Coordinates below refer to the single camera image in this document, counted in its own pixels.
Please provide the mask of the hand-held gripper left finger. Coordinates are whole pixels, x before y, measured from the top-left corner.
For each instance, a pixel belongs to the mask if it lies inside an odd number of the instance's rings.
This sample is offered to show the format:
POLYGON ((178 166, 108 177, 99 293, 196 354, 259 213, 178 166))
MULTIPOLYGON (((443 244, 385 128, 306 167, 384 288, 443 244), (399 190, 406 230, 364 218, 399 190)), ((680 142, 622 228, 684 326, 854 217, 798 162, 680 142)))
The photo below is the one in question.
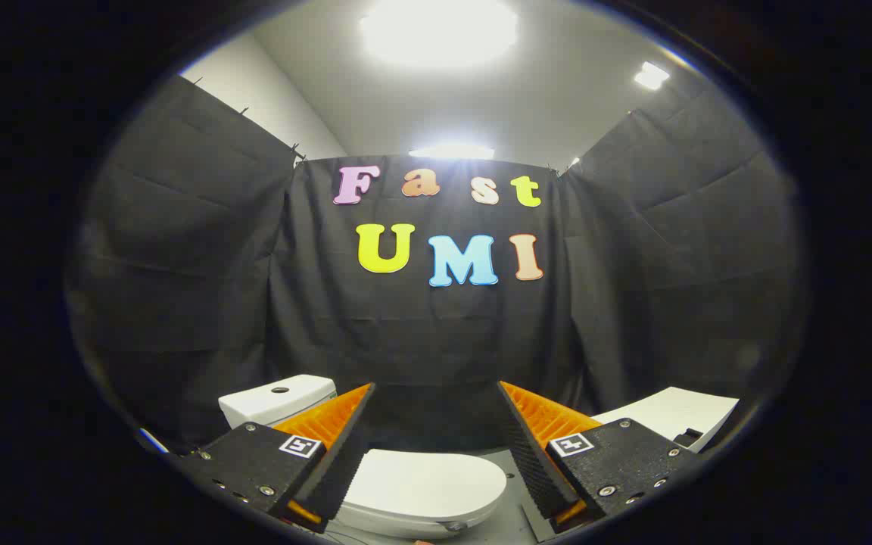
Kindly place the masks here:
POLYGON ((376 390, 367 383, 278 425, 243 423, 174 465, 204 492, 321 534, 368 452, 360 420, 376 390))

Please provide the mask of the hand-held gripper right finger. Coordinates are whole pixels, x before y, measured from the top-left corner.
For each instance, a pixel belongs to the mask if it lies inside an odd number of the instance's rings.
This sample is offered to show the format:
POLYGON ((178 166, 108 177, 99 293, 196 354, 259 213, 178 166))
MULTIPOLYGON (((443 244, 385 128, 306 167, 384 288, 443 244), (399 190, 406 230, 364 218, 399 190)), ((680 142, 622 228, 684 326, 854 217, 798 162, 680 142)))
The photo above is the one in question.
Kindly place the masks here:
POLYGON ((699 454, 636 419, 601 423, 498 381, 502 434, 537 511, 557 534, 654 499, 699 454))

